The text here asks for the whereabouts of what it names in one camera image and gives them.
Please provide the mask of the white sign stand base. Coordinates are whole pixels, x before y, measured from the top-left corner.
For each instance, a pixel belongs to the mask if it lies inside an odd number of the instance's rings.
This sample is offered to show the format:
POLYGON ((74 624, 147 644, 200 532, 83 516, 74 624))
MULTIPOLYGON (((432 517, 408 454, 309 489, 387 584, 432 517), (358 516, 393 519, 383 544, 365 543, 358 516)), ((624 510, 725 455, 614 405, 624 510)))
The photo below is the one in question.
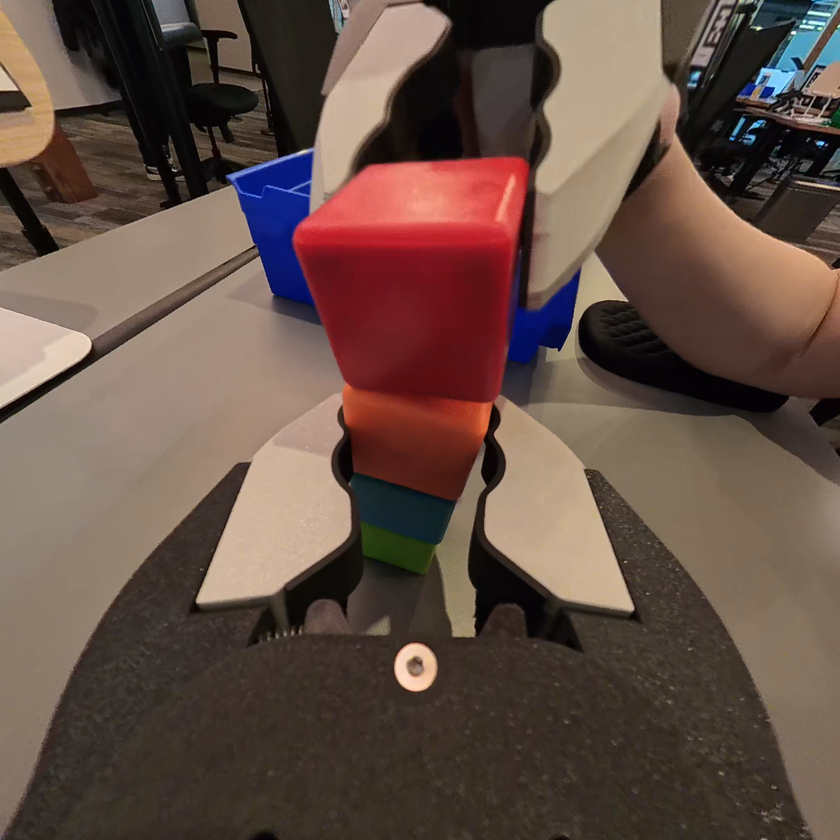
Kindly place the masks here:
POLYGON ((1 408, 85 360, 92 341, 84 333, 1 309, 1 408))

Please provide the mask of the black partition panel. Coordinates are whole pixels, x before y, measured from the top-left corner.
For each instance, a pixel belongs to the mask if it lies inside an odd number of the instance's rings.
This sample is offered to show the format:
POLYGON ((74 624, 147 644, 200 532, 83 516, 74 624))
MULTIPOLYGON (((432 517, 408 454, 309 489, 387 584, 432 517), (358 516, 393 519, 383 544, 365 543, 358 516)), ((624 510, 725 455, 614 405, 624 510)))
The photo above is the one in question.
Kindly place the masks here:
POLYGON ((337 32, 328 1, 239 1, 279 157, 313 146, 337 32))

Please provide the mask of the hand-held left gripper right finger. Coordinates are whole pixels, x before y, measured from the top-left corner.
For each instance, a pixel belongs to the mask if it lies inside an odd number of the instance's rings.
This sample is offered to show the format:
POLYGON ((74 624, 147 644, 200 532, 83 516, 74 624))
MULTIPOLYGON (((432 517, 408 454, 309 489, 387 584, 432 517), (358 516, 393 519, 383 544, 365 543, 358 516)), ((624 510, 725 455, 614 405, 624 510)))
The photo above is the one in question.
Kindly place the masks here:
POLYGON ((582 462, 510 401, 491 409, 469 543, 476 635, 515 605, 526 635, 573 637, 570 615, 632 618, 633 598, 582 462))

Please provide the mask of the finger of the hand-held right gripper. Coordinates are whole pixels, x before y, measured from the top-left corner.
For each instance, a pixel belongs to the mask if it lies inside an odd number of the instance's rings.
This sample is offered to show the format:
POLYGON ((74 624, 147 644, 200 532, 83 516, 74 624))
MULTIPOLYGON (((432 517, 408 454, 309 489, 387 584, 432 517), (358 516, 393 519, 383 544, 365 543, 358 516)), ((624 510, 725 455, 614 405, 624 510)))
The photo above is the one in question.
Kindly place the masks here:
POLYGON ((524 305, 539 310, 599 245, 654 135, 669 82, 658 1, 551 2, 539 46, 557 80, 537 108, 524 305))
POLYGON ((362 152, 388 125, 397 92, 414 70, 439 53, 452 27, 446 14, 424 2, 352 6, 322 86, 312 211, 354 177, 362 152))

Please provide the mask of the orange magnetic cube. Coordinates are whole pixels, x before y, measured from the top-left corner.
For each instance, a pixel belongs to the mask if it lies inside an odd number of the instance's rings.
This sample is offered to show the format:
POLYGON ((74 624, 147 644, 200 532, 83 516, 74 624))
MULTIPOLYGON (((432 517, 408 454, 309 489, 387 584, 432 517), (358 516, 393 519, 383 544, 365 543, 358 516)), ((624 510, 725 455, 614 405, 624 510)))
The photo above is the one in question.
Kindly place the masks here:
POLYGON ((460 498, 487 434, 492 402, 348 384, 342 399, 355 473, 447 501, 460 498))

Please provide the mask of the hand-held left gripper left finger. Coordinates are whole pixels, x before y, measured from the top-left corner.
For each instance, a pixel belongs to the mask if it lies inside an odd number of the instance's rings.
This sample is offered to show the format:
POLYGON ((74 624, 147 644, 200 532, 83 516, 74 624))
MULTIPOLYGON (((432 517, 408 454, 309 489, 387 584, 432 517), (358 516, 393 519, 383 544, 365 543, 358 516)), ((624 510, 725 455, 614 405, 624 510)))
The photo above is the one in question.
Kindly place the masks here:
POLYGON ((201 587, 202 613, 266 607, 279 636, 349 635, 361 582, 359 504, 340 394, 252 458, 201 587))

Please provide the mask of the person's right hand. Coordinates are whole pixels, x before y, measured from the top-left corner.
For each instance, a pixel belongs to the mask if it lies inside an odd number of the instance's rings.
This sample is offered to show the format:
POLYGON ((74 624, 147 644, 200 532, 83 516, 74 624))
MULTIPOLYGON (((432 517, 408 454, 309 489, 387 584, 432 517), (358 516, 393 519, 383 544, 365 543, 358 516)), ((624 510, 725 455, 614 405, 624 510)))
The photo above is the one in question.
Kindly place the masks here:
MULTIPOLYGON (((623 199, 633 195, 666 157, 676 140, 680 110, 679 90, 673 85, 623 199)), ((536 115, 532 94, 517 82, 493 91, 466 77, 455 100, 455 116, 468 158, 520 156, 535 163, 552 144, 550 129, 536 115)))

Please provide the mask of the blue plastic bin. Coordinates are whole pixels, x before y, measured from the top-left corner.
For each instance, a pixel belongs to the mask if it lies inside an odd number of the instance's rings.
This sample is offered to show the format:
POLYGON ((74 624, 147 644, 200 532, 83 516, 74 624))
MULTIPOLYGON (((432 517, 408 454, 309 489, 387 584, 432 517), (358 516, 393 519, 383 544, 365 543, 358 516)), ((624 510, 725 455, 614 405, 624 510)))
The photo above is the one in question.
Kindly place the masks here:
MULTIPOLYGON (((309 215, 313 149, 301 150, 230 174, 248 230, 258 249, 271 293, 314 306, 292 236, 309 215)), ((563 348, 574 318, 580 272, 540 310, 518 308, 508 359, 528 363, 539 348, 563 348)))

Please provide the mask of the wooden instruction sign board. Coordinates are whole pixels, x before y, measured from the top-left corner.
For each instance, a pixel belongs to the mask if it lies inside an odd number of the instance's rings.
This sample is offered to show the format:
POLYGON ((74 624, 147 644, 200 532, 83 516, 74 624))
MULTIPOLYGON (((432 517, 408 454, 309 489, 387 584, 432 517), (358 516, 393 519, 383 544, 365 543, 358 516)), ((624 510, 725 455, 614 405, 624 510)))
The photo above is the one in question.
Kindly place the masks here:
POLYGON ((56 113, 46 79, 11 19, 1 12, 2 99, 7 94, 25 108, 2 111, 1 167, 32 161, 47 150, 56 113))

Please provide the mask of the teal magnetic cube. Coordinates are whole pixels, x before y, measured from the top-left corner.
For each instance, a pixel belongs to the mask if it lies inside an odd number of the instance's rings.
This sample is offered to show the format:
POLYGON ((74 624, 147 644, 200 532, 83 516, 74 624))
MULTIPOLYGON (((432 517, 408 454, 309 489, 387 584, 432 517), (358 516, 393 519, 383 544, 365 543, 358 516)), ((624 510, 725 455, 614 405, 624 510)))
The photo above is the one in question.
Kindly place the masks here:
POLYGON ((350 488, 363 523, 433 545, 443 541, 457 504, 360 473, 350 488))

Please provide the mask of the green magnetic cube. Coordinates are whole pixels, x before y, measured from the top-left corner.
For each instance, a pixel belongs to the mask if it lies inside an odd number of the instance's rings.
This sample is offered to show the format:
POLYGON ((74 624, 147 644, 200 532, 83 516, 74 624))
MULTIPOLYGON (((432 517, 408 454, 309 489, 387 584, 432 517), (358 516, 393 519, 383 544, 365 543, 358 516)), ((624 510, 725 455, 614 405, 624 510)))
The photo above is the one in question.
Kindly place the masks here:
POLYGON ((362 550, 367 559, 414 574, 428 572, 437 549, 434 543, 407 537, 364 521, 360 528, 362 550))

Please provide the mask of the red magnetic cube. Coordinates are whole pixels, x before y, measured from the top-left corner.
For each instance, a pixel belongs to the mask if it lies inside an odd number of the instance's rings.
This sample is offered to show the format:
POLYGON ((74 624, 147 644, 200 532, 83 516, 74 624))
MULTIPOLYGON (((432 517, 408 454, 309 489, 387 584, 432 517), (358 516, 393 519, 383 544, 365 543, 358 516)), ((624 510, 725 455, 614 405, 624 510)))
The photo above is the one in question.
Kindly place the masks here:
POLYGON ((518 157, 372 164, 297 226, 347 385, 497 398, 528 181, 518 157))

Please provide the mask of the person's right forearm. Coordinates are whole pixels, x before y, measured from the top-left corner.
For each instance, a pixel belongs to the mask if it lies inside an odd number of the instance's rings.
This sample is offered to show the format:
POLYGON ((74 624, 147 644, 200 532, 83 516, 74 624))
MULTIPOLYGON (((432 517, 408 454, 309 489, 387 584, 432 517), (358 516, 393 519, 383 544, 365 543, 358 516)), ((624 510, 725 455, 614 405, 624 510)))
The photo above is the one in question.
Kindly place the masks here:
POLYGON ((596 254, 696 368, 783 395, 838 398, 838 269, 736 215, 676 137, 596 254))

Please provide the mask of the black textured mat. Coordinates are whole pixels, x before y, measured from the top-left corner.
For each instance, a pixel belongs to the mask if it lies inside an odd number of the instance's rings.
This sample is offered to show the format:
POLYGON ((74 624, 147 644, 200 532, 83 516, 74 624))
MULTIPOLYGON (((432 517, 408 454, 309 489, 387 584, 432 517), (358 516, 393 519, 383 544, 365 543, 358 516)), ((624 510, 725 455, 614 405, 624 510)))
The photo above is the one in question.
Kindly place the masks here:
POLYGON ((773 413, 789 397, 709 374, 683 360, 626 301, 599 301, 578 321, 581 351, 630 382, 751 413, 773 413))

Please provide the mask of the slanted wooden post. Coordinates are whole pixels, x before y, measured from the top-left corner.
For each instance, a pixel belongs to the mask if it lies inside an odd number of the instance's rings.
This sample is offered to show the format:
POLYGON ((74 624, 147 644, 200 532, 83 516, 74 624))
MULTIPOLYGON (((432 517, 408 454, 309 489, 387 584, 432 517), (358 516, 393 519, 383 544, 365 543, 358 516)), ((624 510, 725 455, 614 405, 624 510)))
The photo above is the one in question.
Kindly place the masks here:
POLYGON ((98 190, 58 120, 49 144, 27 166, 50 202, 78 204, 98 197, 98 190))

